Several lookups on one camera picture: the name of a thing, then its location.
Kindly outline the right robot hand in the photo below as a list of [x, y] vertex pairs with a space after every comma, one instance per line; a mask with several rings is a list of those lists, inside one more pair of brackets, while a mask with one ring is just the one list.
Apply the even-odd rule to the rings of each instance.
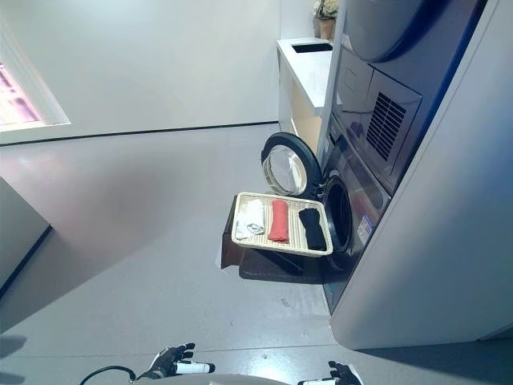
[[337, 361], [328, 361], [329, 377], [323, 379], [310, 379], [298, 382], [298, 385], [362, 385], [362, 379], [352, 365]]

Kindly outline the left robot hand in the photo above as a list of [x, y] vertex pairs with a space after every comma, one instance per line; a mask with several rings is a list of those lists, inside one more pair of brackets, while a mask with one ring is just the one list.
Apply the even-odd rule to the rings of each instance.
[[216, 370], [213, 363], [200, 363], [191, 360], [195, 347], [196, 344], [193, 342], [174, 347], [166, 346], [155, 356], [149, 368], [137, 377], [137, 380], [213, 373]]

